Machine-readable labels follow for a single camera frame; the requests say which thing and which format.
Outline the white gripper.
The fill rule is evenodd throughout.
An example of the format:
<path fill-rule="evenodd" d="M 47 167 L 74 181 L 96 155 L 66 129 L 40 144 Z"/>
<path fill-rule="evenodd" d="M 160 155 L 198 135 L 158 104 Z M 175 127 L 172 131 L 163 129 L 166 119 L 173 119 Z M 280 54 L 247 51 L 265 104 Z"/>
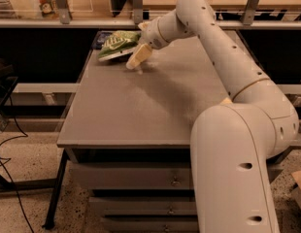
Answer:
<path fill-rule="evenodd" d="M 147 60 L 152 54 L 152 49 L 160 50 L 168 45 L 159 31 L 158 18 L 152 21 L 140 22 L 138 28 L 141 30 L 139 40 L 141 44 L 134 49 L 126 63 L 126 68 L 129 70 L 139 67 L 142 62 Z"/>

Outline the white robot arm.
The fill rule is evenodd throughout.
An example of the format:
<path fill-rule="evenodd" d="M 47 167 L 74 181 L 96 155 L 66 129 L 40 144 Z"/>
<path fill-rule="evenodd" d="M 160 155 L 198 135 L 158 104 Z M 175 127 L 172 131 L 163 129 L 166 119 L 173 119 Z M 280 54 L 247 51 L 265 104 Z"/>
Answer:
<path fill-rule="evenodd" d="M 175 40 L 198 37 L 228 93 L 198 116 L 190 135 L 200 233 L 280 233 L 267 159 L 296 139 L 298 114 L 278 86 L 217 26 L 206 0 L 141 24 L 126 66 L 134 69 Z"/>

